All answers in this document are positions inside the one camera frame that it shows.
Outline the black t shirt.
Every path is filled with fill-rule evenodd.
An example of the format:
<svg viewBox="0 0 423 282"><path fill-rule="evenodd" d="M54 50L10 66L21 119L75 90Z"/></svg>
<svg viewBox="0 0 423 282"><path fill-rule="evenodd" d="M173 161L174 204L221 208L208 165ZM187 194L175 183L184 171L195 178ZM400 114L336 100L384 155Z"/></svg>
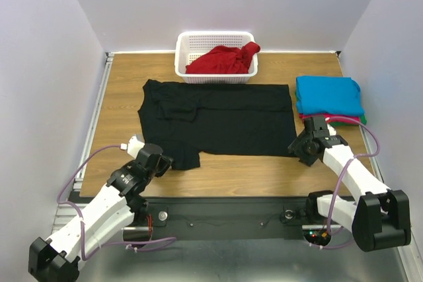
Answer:
<svg viewBox="0 0 423 282"><path fill-rule="evenodd" d="M149 79L138 111L146 142L174 170L200 167L200 153L293 157L297 137L287 85L186 84Z"/></svg>

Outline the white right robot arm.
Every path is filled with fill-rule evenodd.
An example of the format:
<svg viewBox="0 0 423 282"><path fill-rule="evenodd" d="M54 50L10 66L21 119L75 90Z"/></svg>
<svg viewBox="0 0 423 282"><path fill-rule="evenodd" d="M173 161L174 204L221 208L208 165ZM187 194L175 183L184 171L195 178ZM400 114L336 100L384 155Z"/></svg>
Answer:
<svg viewBox="0 0 423 282"><path fill-rule="evenodd" d="M331 234L333 222L348 230L364 252L406 246L411 241L410 204L402 190L392 190L378 180L337 134L324 116L304 119L304 129L288 147L307 166L320 160L337 176L354 198L342 199L338 188L308 195L304 215L308 221L326 220Z"/></svg>

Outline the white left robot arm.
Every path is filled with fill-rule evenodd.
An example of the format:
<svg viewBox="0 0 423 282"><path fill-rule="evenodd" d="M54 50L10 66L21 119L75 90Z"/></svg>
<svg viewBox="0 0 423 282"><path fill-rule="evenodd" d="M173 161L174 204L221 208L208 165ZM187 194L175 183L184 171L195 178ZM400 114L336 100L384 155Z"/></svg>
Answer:
<svg viewBox="0 0 423 282"><path fill-rule="evenodd" d="M29 247L28 272L37 281L76 281L80 271L100 249L113 246L112 238L124 227L147 226L147 236L125 242L137 252L143 246L172 243L174 237L153 240L153 216L141 193L152 179L161 177L172 165L162 148L143 142L128 144L132 160L115 170L92 201L83 209L71 201L58 200L76 211L76 216L48 238L38 237Z"/></svg>

